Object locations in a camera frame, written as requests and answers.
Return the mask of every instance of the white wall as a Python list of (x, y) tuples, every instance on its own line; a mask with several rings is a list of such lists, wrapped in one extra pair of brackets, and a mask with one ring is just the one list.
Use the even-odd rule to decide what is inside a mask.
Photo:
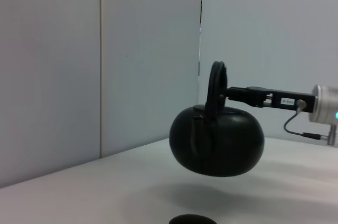
[(0, 187), (99, 157), (99, 0), (0, 0)]
[(201, 0), (103, 0), (102, 153), (168, 137), (197, 103)]
[[(206, 100), (215, 60), (226, 63), (229, 86), (297, 92), (338, 86), (337, 12), (338, 0), (203, 0), (199, 102)], [(283, 131), (291, 111), (227, 105), (251, 112), (266, 136), (296, 139)], [(307, 114), (289, 128), (328, 132), (328, 126), (309, 123)]]

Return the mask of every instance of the black round object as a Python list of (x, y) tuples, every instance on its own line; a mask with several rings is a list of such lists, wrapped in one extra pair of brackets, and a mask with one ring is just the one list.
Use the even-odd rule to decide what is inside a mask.
[(258, 121), (240, 109), (224, 107), (227, 75), (215, 62), (205, 105), (182, 111), (170, 130), (170, 147), (187, 169), (210, 176), (236, 176), (250, 171), (264, 149)]
[(185, 214), (172, 219), (169, 224), (217, 224), (213, 220), (199, 215)]

